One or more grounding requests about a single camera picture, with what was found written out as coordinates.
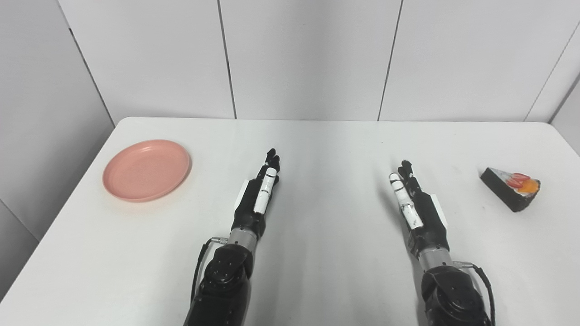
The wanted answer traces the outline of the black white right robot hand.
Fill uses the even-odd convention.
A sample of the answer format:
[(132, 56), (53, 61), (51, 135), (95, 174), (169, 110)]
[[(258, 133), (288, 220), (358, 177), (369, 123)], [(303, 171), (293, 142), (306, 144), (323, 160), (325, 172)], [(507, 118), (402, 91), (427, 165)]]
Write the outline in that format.
[(406, 221), (410, 253), (420, 258), (421, 253), (429, 249), (450, 251), (447, 227), (441, 220), (437, 201), (422, 190), (412, 163), (403, 160), (397, 172), (389, 175), (389, 182)]

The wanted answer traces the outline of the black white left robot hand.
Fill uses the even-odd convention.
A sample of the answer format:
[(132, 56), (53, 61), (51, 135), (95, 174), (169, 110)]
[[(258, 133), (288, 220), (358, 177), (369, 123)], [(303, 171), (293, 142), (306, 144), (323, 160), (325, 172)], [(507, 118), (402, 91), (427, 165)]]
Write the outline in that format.
[(240, 202), (234, 211), (232, 230), (252, 232), (259, 240), (266, 229), (266, 210), (280, 176), (280, 157), (271, 148), (257, 176), (245, 186)]

